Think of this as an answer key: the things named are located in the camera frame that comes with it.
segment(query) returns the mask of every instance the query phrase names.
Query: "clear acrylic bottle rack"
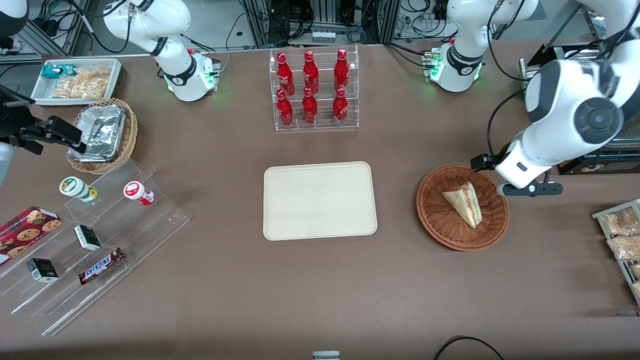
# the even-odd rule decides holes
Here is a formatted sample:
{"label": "clear acrylic bottle rack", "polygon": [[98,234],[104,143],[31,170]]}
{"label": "clear acrylic bottle rack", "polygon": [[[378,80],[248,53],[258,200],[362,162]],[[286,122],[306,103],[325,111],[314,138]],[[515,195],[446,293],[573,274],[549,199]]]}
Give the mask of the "clear acrylic bottle rack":
{"label": "clear acrylic bottle rack", "polygon": [[[122,189],[133,180],[153,191],[151,205],[124,197]],[[3,300],[13,314],[32,316],[43,336],[60,331],[189,221],[151,180],[151,173],[131,159],[92,186],[98,190],[94,201],[69,200],[57,211],[63,225],[0,267]],[[78,224],[93,228],[102,244],[99,250],[80,246],[74,232]],[[80,285],[78,274],[118,247],[125,258]],[[31,258],[50,259],[59,279],[49,284],[34,281],[26,265]]]}
{"label": "clear acrylic bottle rack", "polygon": [[[271,102],[273,103],[273,118],[277,131],[295,131],[295,130],[315,130],[315,129],[353,129],[360,124],[358,98],[360,92],[358,90],[358,48],[352,46],[331,46],[331,47],[313,47],[314,59],[318,65],[320,77],[320,91],[316,94],[318,103],[318,120],[315,125],[309,125],[305,122],[304,112],[302,108],[302,99],[304,98],[303,89],[305,81],[302,75],[302,68],[305,66],[305,51],[309,49],[286,48],[271,50],[269,56],[269,78],[271,80]],[[335,89],[333,87],[333,67],[338,58],[338,50],[345,49],[347,51],[347,62],[349,63],[349,85],[346,88],[345,98],[349,102],[347,108],[347,121],[343,126],[336,126],[333,123],[333,100],[335,98]],[[288,97],[293,107],[292,127],[282,126],[280,117],[278,116],[278,108],[276,103],[276,91],[280,88],[278,82],[278,62],[276,55],[284,53],[287,56],[287,63],[293,71],[293,83],[296,86],[296,93]]]}

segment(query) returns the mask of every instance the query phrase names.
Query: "sandwich wedge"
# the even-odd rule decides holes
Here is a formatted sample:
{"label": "sandwich wedge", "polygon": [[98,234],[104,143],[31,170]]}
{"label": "sandwich wedge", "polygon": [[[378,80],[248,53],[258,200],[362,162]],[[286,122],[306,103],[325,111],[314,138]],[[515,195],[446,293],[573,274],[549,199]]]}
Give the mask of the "sandwich wedge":
{"label": "sandwich wedge", "polygon": [[467,182],[462,186],[450,188],[442,193],[449,204],[460,214],[462,219],[474,229],[482,221],[482,212],[474,186]]}

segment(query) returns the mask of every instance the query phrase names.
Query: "pastry package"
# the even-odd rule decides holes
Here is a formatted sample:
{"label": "pastry package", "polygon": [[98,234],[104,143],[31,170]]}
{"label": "pastry package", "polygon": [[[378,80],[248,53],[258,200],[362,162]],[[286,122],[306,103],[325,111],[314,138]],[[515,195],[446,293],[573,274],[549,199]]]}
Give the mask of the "pastry package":
{"label": "pastry package", "polygon": [[76,67],[73,76],[62,75],[53,96],[66,99],[99,100],[104,97],[111,69],[105,67]]}
{"label": "pastry package", "polygon": [[640,264],[631,266],[631,274],[633,274],[636,279],[640,280]]}
{"label": "pastry package", "polygon": [[634,294],[640,298],[640,281],[636,281],[631,284],[631,290],[633,290]]}
{"label": "pastry package", "polygon": [[613,236],[640,234],[640,220],[633,208],[626,208],[602,217],[604,226]]}
{"label": "pastry package", "polygon": [[640,259],[640,236],[618,236],[610,241],[610,245],[619,260]]}
{"label": "pastry package", "polygon": [[449,204],[460,214],[462,219],[474,229],[482,221],[482,212],[478,204],[476,189],[467,181],[462,186],[450,188],[442,193]]}

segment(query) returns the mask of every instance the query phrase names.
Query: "wicker basket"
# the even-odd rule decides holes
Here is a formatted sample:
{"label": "wicker basket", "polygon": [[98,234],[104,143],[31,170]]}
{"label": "wicker basket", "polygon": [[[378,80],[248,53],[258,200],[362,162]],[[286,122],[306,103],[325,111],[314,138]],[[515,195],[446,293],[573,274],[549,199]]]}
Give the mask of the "wicker basket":
{"label": "wicker basket", "polygon": [[[470,181],[478,196],[482,222],[473,229],[442,196],[453,186]],[[488,175],[473,172],[465,165],[445,165],[422,179],[416,207],[422,225],[436,240],[461,251],[484,250],[504,235],[509,225],[507,200],[498,195],[498,184]]]}
{"label": "wicker basket", "polygon": [[[96,102],[95,104],[89,105],[90,107],[95,106],[108,106],[108,105],[119,105],[125,109],[127,112],[127,118],[125,119],[125,127],[122,131],[122,141],[120,142],[120,150],[119,155],[116,160],[111,163],[81,163],[80,161],[73,160],[67,155],[67,161],[73,166],[74,169],[82,172],[90,172],[94,175],[102,175],[105,172],[109,171],[109,169],[115,167],[117,164],[125,161],[126,159],[131,157],[131,153],[133,152],[133,148],[136,146],[136,136],[138,135],[138,120],[136,120],[136,114],[131,111],[129,105],[126,102],[120,99],[109,99],[106,101]],[[76,121],[74,121],[74,125],[78,124],[80,120],[80,114],[76,116]]]}

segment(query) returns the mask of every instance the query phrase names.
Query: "brown table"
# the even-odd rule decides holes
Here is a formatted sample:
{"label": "brown table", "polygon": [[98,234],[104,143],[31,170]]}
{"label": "brown table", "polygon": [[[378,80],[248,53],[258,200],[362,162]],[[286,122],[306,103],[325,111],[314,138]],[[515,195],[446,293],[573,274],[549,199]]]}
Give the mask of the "brown table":
{"label": "brown table", "polygon": [[[514,74],[539,44],[495,49]],[[193,219],[53,337],[3,310],[0,351],[9,353],[0,357],[310,359],[335,349],[345,360],[430,359],[460,334],[507,359],[640,356],[640,319],[614,317],[637,307],[590,217],[638,198],[640,177],[557,177],[562,196],[509,200],[511,223],[495,246],[449,250],[422,228],[417,186],[435,167],[485,152],[488,116],[518,85],[488,58],[470,90],[450,94],[382,46],[359,50],[361,126],[321,134],[273,129],[268,51],[234,53],[219,92],[194,103],[167,91],[152,58],[120,58],[118,96],[140,122],[133,157]],[[34,113],[72,120],[77,109]],[[526,125],[522,100],[511,101],[496,118],[494,143]],[[73,171],[64,153],[53,145],[39,157],[17,153],[0,188],[0,221],[32,204],[62,206],[65,176],[95,179]],[[378,231],[267,241],[264,171],[339,161],[371,165]],[[455,356],[492,358],[458,343],[441,359]]]}

